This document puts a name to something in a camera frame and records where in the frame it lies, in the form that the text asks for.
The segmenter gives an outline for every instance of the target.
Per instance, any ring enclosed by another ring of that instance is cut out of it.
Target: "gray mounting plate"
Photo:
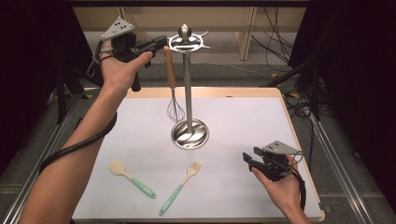
[[[282,142],[275,141],[267,146],[265,146],[262,150],[269,151],[274,154],[280,155],[295,155],[300,151],[295,149],[294,147],[290,147]]]
[[[114,21],[113,24],[107,29],[107,31],[101,36],[101,39],[105,41],[119,35],[129,33],[133,29],[134,26],[131,23],[123,20],[121,17],[118,17],[116,21]]]

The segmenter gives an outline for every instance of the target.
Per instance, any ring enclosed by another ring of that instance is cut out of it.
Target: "white paper sheet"
[[[297,148],[281,99],[278,97],[192,98],[192,117],[209,129],[207,143],[196,150],[183,150],[171,141],[175,125],[166,113],[170,99],[125,99],[118,121],[99,152],[90,183],[74,219],[168,218],[267,218],[283,217],[272,204],[262,184],[248,170],[242,153],[253,153],[279,140]],[[184,99],[178,98],[184,106]],[[110,173],[112,160],[122,161],[127,171],[157,193],[150,199],[123,176]],[[180,184],[188,167],[202,164],[168,211],[159,216],[163,204]],[[304,180],[307,171],[299,170]],[[321,217],[311,182],[305,181],[305,213]]]

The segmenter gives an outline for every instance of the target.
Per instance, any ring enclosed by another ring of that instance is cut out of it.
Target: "finger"
[[[127,63],[128,70],[131,72],[137,72],[137,70],[139,70],[140,67],[142,67],[143,65],[145,65],[150,61],[152,56],[153,54],[151,51],[142,53],[139,57]]]
[[[286,155],[286,158],[288,159],[288,164],[290,166],[293,166],[294,169],[296,169],[298,171],[298,165],[297,165],[297,160],[294,159],[294,157],[292,157],[291,155]]]
[[[103,59],[109,55],[112,55],[112,51],[111,50],[107,50],[107,49],[111,49],[111,41],[107,40],[101,48],[101,53],[100,53],[100,59]]]
[[[265,176],[260,170],[252,167],[251,172],[260,180],[260,182],[262,182],[262,184],[265,186],[266,189],[272,183],[272,181],[268,179],[267,176]]]

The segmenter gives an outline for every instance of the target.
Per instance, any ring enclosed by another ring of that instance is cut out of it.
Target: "green handle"
[[[173,192],[173,194],[169,197],[168,201],[166,201],[166,203],[163,205],[163,207],[160,210],[160,216],[162,216],[163,214],[165,214],[166,210],[168,209],[168,207],[171,205],[171,203],[173,202],[173,200],[176,198],[176,196],[178,195],[178,193],[180,192],[181,188],[183,188],[183,185],[179,185],[177,187],[177,189]]]
[[[156,198],[157,194],[154,192],[154,190],[149,189],[146,185],[144,185],[142,182],[138,181],[137,179],[133,178],[131,179],[132,183],[134,183],[139,189],[141,189],[145,194],[147,194],[150,198]]]

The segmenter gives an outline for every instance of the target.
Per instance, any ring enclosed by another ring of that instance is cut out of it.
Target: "metal frame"
[[[9,212],[6,216],[6,219],[4,220],[4,224],[8,223],[18,223],[20,216],[21,216],[21,211],[22,208],[25,204],[25,201],[27,199],[27,195],[29,194],[33,184],[35,183],[35,180],[38,176],[38,171],[40,169],[41,162],[46,159],[50,154],[52,154],[53,150],[55,147],[58,145],[62,134],[64,132],[64,127],[67,125],[71,114],[77,105],[79,99],[81,98],[80,94],[75,94],[72,96],[71,101],[68,104],[68,107],[66,109],[66,114],[64,115],[64,119],[60,124],[57,124],[54,131],[52,132],[51,137],[49,138],[48,143],[46,144],[46,147],[44,148],[43,152],[41,153],[40,157],[38,158],[35,167],[33,168],[32,172],[30,173],[29,177],[27,178],[26,182],[24,183],[20,193],[18,194],[18,197],[14,201],[14,203],[10,206]]]
[[[307,7],[337,0],[30,0],[35,3],[64,4],[72,7]]]
[[[305,113],[307,115],[309,114],[308,108],[305,108]],[[314,125],[314,130],[318,140],[322,145],[323,151],[326,154],[332,170],[334,171],[335,176],[337,177],[338,182],[340,183],[340,186],[343,189],[343,192],[345,193],[353,212],[355,213],[356,219],[360,224],[374,223],[364,201],[356,190],[352,180],[349,178],[343,163],[341,163],[340,159],[338,158],[337,152],[334,150],[334,147],[332,146],[332,143],[324,131],[320,121],[317,121],[312,113],[309,114],[308,118]]]

